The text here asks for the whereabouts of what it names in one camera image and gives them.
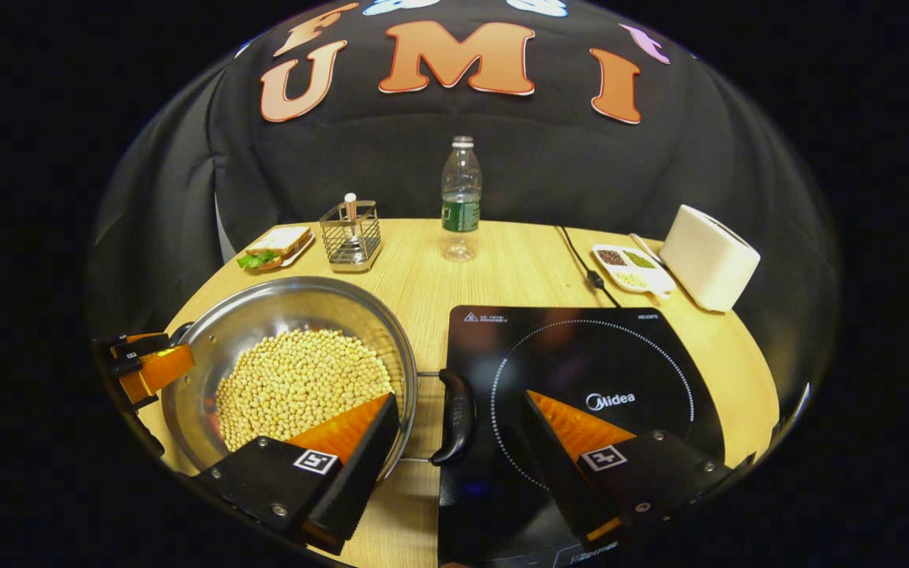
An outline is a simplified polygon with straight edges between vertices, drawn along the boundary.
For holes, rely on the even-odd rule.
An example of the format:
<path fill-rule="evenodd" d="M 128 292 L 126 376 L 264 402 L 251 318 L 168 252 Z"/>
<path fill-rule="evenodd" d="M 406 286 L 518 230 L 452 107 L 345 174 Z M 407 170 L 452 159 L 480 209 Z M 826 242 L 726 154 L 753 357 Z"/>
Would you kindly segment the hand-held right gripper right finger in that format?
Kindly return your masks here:
<path fill-rule="evenodd" d="M 730 468 L 664 429 L 635 435 L 533 390 L 519 400 L 542 482 L 588 551 L 686 517 L 755 461 Z"/>

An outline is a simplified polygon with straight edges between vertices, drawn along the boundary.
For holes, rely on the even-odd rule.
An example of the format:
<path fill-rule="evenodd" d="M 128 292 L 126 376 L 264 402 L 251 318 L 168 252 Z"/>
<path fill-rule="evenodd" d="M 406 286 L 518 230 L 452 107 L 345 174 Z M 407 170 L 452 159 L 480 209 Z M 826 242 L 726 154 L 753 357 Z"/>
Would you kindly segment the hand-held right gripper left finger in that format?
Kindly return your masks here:
<path fill-rule="evenodd" d="M 386 393 L 289 441 L 257 436 L 193 480 L 273 533 L 337 555 L 398 431 L 396 396 Z"/>

